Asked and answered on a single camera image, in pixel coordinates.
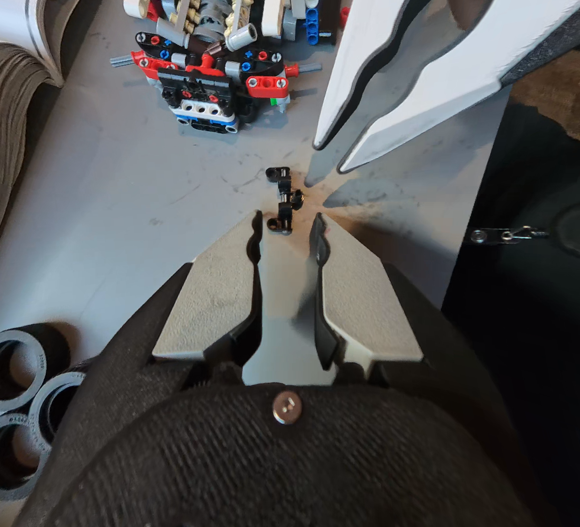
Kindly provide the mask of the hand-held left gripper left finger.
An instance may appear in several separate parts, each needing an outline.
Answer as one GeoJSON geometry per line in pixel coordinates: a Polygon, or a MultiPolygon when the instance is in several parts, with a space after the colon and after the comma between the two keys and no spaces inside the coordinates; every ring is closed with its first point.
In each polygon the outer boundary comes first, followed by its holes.
{"type": "Polygon", "coordinates": [[[258,264],[263,215],[255,210],[193,260],[152,354],[246,364],[262,340],[258,264]]]}

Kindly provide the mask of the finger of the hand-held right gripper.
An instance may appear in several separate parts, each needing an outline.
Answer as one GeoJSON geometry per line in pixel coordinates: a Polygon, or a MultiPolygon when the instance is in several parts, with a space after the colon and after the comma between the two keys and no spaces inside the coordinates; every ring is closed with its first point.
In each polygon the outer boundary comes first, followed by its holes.
{"type": "Polygon", "coordinates": [[[352,1],[318,120],[315,150],[325,148],[353,115],[374,74],[394,58],[410,23],[430,1],[352,1]]]}
{"type": "Polygon", "coordinates": [[[473,27],[427,61],[404,97],[370,122],[337,165],[346,174],[493,96],[501,77],[562,24],[579,0],[487,0],[473,27]]]}

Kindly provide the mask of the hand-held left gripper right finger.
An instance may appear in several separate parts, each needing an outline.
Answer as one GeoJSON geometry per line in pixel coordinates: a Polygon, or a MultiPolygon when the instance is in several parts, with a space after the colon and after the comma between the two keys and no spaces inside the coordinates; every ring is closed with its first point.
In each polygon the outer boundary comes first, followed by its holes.
{"type": "Polygon", "coordinates": [[[314,342],[323,370],[419,364],[424,353],[380,258],[326,214],[310,231],[315,262],[314,342]]]}

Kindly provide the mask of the black toy brick assembly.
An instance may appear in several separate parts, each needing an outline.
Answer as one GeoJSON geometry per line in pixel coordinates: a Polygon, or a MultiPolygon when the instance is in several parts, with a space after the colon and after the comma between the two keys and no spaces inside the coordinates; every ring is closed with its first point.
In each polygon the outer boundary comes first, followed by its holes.
{"type": "Polygon", "coordinates": [[[304,202],[304,193],[292,188],[291,170],[288,167],[270,167],[265,171],[270,183],[276,183],[279,191],[279,207],[275,218],[267,221],[271,233],[289,236],[292,233],[293,212],[298,211],[304,202]]]}

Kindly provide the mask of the grey desk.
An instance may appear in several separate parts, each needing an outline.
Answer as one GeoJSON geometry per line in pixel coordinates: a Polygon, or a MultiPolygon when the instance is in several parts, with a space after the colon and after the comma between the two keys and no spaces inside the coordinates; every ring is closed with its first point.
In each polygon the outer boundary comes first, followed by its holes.
{"type": "Polygon", "coordinates": [[[309,235],[322,212],[392,263],[440,308],[510,88],[349,174],[337,165],[411,76],[459,34],[439,0],[411,24],[394,61],[369,83],[352,119],[312,148],[337,48],[282,46],[323,69],[290,80],[284,113],[262,104],[235,134],[178,124],[135,66],[146,23],[122,0],[102,0],[47,116],[1,236],[1,329],[61,327],[73,360],[102,351],[175,270],[255,210],[277,213],[269,167],[288,166],[305,201],[289,236],[264,227],[259,263],[263,337],[243,369],[248,384],[327,384],[314,343],[315,262],[309,235]]]}

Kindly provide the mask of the person's black clothing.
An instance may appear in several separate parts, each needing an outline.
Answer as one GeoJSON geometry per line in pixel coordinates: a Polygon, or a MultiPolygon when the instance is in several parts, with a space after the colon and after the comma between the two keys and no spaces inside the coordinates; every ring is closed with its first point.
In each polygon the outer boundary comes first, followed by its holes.
{"type": "Polygon", "coordinates": [[[579,526],[579,141],[510,100],[469,229],[539,229],[462,244],[443,312],[492,374],[556,511],[579,526]]]}

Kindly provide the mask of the toy brick car model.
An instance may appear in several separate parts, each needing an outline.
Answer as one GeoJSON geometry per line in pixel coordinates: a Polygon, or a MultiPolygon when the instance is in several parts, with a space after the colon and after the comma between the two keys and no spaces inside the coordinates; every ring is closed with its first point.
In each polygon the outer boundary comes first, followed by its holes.
{"type": "Polygon", "coordinates": [[[154,30],[136,33],[139,49],[111,65],[140,68],[179,124],[235,134],[262,104],[284,113],[289,80],[323,69],[289,63],[281,44],[304,33],[308,45],[335,45],[348,13],[341,2],[124,0],[127,15],[152,21],[154,30]]]}

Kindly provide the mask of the open instruction booklet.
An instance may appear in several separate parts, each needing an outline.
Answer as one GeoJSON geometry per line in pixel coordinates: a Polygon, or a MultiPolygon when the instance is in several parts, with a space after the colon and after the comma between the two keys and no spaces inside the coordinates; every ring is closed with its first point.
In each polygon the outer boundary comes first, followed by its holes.
{"type": "Polygon", "coordinates": [[[27,111],[43,83],[64,84],[62,43],[81,0],[1,0],[1,219],[24,161],[27,111]]]}

